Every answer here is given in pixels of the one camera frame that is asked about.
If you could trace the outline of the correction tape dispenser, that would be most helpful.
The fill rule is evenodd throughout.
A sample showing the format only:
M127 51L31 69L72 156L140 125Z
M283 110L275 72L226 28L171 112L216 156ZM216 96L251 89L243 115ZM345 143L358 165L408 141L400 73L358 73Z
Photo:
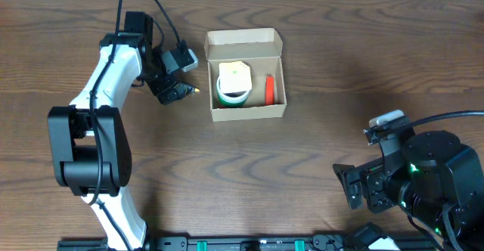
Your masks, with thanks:
M200 92L199 88L192 85L184 84L184 87L185 87L185 94L187 95Z

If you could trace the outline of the yellow sticky note pad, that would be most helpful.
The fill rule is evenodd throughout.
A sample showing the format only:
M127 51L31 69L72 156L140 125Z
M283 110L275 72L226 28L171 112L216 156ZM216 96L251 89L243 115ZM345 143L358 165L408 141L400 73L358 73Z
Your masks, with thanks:
M239 93L252 89L250 66L243 61L219 64L219 90L224 94Z

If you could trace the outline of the green tape roll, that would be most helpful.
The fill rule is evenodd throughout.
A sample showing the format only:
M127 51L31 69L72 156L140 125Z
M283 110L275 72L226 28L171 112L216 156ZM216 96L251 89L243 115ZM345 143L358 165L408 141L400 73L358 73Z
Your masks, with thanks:
M221 90L221 79L216 81L216 94L222 106L242 107L248 100L252 91L242 91L235 94L224 94Z

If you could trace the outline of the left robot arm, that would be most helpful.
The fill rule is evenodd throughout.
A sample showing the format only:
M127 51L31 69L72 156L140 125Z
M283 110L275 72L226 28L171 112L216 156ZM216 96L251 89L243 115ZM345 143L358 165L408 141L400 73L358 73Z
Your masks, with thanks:
M171 52L153 46L154 27L148 14L127 12L124 27L101 40L98 65L84 89L48 113L56 181L92 208L106 233L103 240L61 240L59 250L159 248L128 188L132 152L121 109L135 81L147 84L163 105L198 89L173 74L197 66L193 51L185 42Z

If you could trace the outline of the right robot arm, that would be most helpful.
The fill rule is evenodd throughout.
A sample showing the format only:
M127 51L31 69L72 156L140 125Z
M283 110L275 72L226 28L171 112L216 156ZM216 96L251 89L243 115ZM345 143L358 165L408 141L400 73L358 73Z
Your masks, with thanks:
M401 110L370 120L364 134L381 156L361 166L335 164L351 209L378 214L399 207L440 250L483 248L483 170L477 152L444 130L415 126L481 116L481 110L444 113L412 122Z

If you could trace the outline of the white tape roll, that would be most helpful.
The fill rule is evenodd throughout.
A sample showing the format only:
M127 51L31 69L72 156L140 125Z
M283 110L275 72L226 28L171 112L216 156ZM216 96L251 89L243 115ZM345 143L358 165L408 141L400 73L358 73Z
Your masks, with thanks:
M234 77L219 77L216 94L225 105L243 105L252 91L252 82Z

